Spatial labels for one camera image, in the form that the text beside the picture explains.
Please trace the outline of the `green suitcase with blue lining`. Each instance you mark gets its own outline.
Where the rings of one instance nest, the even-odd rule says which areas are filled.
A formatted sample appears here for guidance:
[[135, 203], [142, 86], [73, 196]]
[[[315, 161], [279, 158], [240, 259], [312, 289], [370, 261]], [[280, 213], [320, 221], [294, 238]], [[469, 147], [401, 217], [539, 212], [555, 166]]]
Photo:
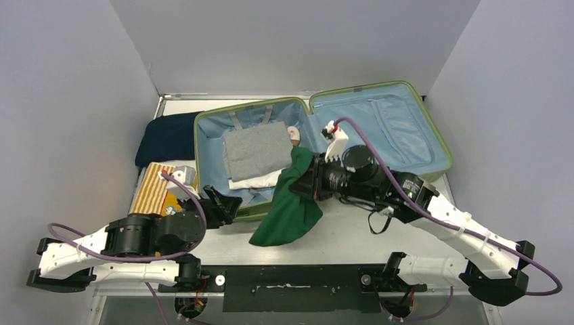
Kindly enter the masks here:
[[236, 219], [260, 220], [269, 211], [273, 185], [232, 189], [225, 156], [225, 135], [271, 123], [296, 128], [300, 145], [324, 152], [321, 129], [330, 121], [352, 118], [395, 171], [433, 182], [452, 166], [452, 157], [416, 90], [403, 81], [323, 91], [304, 101], [281, 97], [203, 112], [194, 123], [198, 187], [212, 186], [243, 200]]

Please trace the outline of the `dark green cloth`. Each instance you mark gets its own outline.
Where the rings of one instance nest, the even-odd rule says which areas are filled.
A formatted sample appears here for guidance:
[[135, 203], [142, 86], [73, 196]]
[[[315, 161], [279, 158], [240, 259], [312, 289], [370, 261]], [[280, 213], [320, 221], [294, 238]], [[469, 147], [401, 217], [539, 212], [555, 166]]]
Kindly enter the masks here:
[[253, 246], [290, 244], [307, 234], [323, 216], [315, 201], [289, 189], [310, 167], [314, 153], [306, 148], [293, 147], [290, 155], [292, 164], [278, 177], [271, 208], [250, 237], [249, 244]]

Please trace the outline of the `white shirt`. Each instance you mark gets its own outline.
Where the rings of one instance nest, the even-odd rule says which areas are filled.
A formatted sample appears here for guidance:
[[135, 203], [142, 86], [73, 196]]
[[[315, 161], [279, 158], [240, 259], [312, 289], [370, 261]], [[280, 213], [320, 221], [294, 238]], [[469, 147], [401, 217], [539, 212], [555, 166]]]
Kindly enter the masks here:
[[228, 186], [230, 190], [272, 188], [276, 186], [282, 171], [282, 169], [279, 169], [266, 175], [253, 177], [242, 181], [233, 181], [229, 179]]

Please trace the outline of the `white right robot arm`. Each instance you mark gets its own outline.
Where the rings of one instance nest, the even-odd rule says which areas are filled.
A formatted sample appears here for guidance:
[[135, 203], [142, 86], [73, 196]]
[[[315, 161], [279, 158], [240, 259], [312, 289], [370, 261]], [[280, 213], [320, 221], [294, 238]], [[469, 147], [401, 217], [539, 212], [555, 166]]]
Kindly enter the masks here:
[[457, 257], [416, 257], [394, 252], [381, 275], [378, 290], [400, 291], [428, 285], [464, 288], [480, 301], [506, 306], [524, 297], [529, 283], [524, 268], [535, 248], [491, 232], [457, 209], [417, 175], [384, 172], [369, 148], [353, 146], [341, 158], [316, 154], [290, 191], [313, 201], [333, 196], [364, 204], [388, 220], [423, 230], [458, 252]]

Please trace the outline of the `white oval lotion bottle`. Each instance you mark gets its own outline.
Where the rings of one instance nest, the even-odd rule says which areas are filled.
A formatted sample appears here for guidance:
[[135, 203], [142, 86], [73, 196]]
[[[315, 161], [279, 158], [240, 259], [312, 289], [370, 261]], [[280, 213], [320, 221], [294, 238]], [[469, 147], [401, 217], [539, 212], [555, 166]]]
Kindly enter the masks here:
[[301, 134], [299, 129], [296, 128], [295, 126], [289, 126], [287, 128], [287, 131], [292, 145], [298, 146], [301, 142]]

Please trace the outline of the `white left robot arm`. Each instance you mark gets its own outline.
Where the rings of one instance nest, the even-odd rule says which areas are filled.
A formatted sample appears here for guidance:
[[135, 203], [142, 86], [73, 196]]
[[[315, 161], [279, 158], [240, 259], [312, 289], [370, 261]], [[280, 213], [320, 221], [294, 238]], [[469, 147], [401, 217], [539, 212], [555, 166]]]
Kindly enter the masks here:
[[212, 186], [203, 189], [205, 197], [182, 201], [182, 210], [169, 216], [131, 213], [71, 242], [41, 239], [40, 264], [27, 286], [55, 293], [111, 282], [155, 283], [163, 292], [201, 289], [210, 274], [191, 251], [207, 230], [231, 224], [242, 204]]

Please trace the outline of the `grey shirt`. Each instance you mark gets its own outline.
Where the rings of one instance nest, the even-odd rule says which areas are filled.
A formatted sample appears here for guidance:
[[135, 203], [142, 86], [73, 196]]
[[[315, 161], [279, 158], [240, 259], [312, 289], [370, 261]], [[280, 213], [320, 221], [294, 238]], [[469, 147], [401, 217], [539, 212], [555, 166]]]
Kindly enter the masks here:
[[291, 165], [292, 142], [283, 122], [227, 132], [223, 136], [228, 177], [244, 181]]

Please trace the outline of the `yellow striped towel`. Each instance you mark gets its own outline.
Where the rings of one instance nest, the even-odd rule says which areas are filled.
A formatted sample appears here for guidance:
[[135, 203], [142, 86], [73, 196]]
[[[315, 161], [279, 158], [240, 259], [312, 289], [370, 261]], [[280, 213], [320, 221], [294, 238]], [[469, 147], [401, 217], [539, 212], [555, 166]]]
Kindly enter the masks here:
[[171, 174], [179, 167], [187, 165], [178, 165], [175, 162], [150, 163], [139, 176], [129, 213], [167, 216], [182, 211], [176, 195], [168, 191], [166, 181], [160, 180], [159, 177], [160, 172]]

